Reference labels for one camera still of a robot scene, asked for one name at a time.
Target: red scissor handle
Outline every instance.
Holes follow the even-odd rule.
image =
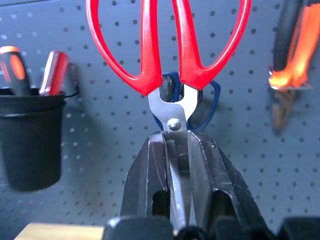
[[[251,0],[240,0],[238,17],[232,35],[222,54],[210,66],[202,66],[189,0],[172,0],[176,19],[180,81],[202,90],[226,65],[244,34]],[[141,1],[140,74],[127,72],[108,49],[99,26],[99,0],[86,0],[86,14],[93,40],[113,71],[139,93],[147,96],[162,84],[158,44],[157,0]]]

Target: black holder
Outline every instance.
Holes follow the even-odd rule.
[[[15,96],[0,88],[0,143],[9,185],[36,191],[61,177],[61,128],[65,93]]]

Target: blue scissor handle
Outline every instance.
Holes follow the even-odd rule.
[[[174,89],[173,89],[173,94],[172,94],[172,102],[178,102],[179,101],[179,96],[180,96],[180,88],[181,88],[181,82],[179,79],[179,74],[178,72],[172,71],[172,72],[165,72],[162,74],[162,77],[169,77],[172,79],[173,84],[174,84]],[[214,89],[214,98],[213,98],[213,102],[212,102],[212,106],[211,109],[207,115],[207,117],[205,118],[205,120],[197,127],[193,127],[191,125],[191,119],[189,118],[188,122],[186,123],[187,129],[188,130],[192,130],[192,131],[202,131],[210,122],[211,118],[213,117],[216,107],[218,105],[218,101],[219,101],[219,97],[220,97],[220,91],[221,91],[221,87],[219,85],[219,83],[217,83],[216,81],[211,81],[210,84],[213,86]],[[156,118],[156,116],[154,116],[154,120],[155,122],[158,124],[159,128],[161,128],[161,130],[163,130],[163,126],[162,123],[159,121],[158,118]]]

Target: screwdriver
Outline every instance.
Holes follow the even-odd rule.
[[[30,82],[20,50],[15,46],[0,47],[0,67],[5,81],[16,96],[30,96]]]
[[[61,51],[52,50],[46,62],[39,95],[58,95],[66,77],[69,58]]]

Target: gray pegboard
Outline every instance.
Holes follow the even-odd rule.
[[[140,68],[140,1],[100,1],[105,40],[133,74]],[[222,51],[237,17],[238,1],[191,0],[204,65]],[[281,135],[271,128],[268,66],[282,0],[253,0],[245,35],[216,77],[218,109],[205,132],[243,173],[268,226],[286,216],[319,215],[320,51],[309,71],[314,90],[294,103]],[[162,71],[178,70],[170,0],[158,1]],[[0,46],[22,51],[32,84],[39,86],[52,49],[80,68],[81,98],[68,100],[63,119],[62,178],[36,192],[11,190],[0,161],[0,239],[13,239],[29,222],[103,225],[119,214],[124,180],[145,138],[158,131],[147,98],[105,64],[88,30],[83,0],[50,0],[0,7]],[[66,80],[65,90],[71,92]],[[0,75],[0,86],[5,86]],[[211,87],[204,90],[211,98]]]

